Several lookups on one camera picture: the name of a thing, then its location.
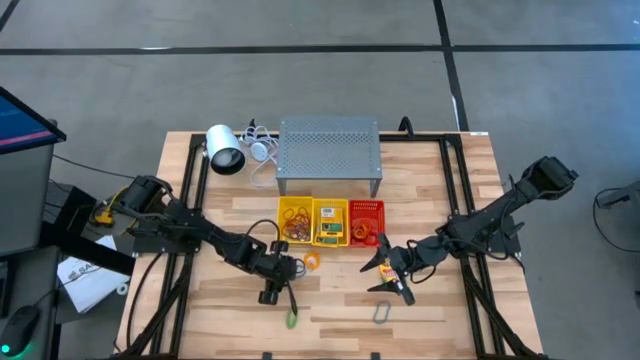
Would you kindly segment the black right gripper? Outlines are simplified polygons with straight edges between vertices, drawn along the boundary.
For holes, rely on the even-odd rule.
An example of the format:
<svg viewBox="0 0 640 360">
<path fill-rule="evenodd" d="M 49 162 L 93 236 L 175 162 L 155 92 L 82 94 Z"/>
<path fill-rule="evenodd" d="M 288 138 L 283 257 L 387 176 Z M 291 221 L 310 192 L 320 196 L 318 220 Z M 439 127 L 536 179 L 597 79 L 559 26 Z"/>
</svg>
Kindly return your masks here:
<svg viewBox="0 0 640 360">
<path fill-rule="evenodd" d="M 391 292 L 403 298 L 408 306 L 415 304 L 414 294 L 407 284 L 414 272 L 424 264 L 419 255 L 419 247 L 422 241 L 408 240 L 404 247 L 392 247 L 387 236 L 381 233 L 379 236 L 380 247 L 374 256 L 360 269 L 366 272 L 380 265 L 386 265 L 392 272 L 390 279 L 385 278 L 383 283 L 367 289 L 368 292 Z"/>
</svg>

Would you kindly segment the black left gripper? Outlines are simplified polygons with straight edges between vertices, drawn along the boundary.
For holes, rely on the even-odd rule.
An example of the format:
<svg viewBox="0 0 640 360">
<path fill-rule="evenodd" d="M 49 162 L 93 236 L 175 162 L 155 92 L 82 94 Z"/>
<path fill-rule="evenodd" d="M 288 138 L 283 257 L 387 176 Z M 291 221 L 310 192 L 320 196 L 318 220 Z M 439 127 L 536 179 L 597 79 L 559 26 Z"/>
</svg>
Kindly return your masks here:
<svg viewBox="0 0 640 360">
<path fill-rule="evenodd" d="M 258 302 L 276 305 L 283 289 L 288 290 L 291 313 L 298 316 L 298 305 L 291 283 L 297 274 L 297 259 L 287 254 L 289 243 L 274 241 L 270 253 L 261 254 L 254 267 L 255 274 L 265 280 L 265 288 L 259 293 Z"/>
</svg>

